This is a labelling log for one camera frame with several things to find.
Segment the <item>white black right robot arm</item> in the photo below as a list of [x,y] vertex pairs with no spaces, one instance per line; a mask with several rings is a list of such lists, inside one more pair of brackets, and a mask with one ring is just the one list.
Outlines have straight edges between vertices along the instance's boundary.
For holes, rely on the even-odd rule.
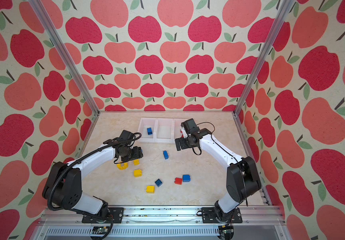
[[194,148],[205,151],[226,169],[227,193],[214,203],[218,222],[230,222],[235,208],[262,188],[255,160],[232,152],[209,130],[184,134],[183,137],[175,139],[175,144],[178,151]]

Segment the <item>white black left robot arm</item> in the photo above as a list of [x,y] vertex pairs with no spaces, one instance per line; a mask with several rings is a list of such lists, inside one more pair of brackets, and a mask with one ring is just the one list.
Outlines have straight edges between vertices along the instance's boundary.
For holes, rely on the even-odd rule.
[[141,133],[124,131],[120,137],[109,139],[94,151],[68,163],[57,162],[50,170],[42,197],[51,211],[68,210],[89,216],[103,223],[113,223],[108,203],[85,194],[82,180],[106,162],[121,165],[143,157],[140,147],[134,143]]

